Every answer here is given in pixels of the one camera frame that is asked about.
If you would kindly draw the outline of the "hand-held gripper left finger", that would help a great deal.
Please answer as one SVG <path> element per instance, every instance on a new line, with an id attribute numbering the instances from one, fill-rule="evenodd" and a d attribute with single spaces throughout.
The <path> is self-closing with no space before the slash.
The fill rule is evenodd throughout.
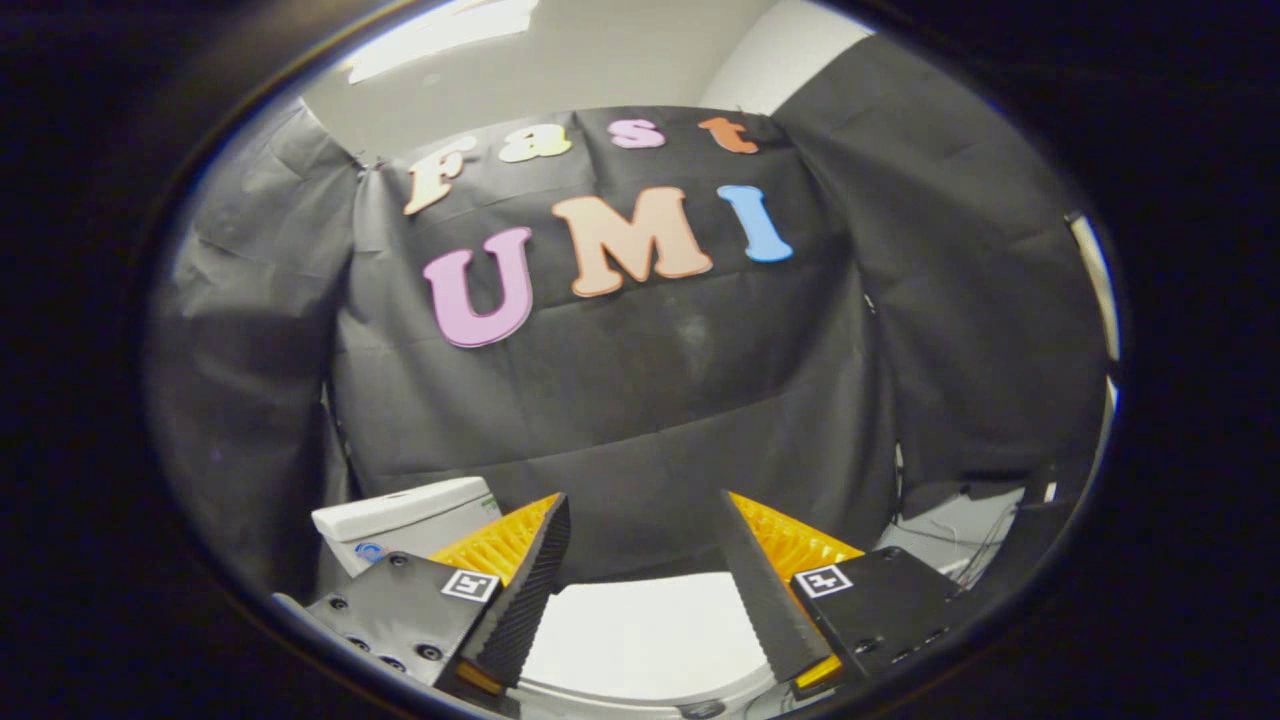
<path id="1" fill-rule="evenodd" d="M 300 620 L 416 685 L 498 697 L 520 682 L 570 537 L 554 493 L 426 557 L 390 551 Z"/>

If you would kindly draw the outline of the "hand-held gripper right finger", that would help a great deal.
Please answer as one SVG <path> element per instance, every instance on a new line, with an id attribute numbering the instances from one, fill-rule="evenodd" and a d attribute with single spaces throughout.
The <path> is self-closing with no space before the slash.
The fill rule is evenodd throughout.
<path id="1" fill-rule="evenodd" d="M 901 547 L 858 550 L 730 491 L 716 537 L 772 676 L 800 698 L 867 684 L 965 621 L 965 588 Z"/>

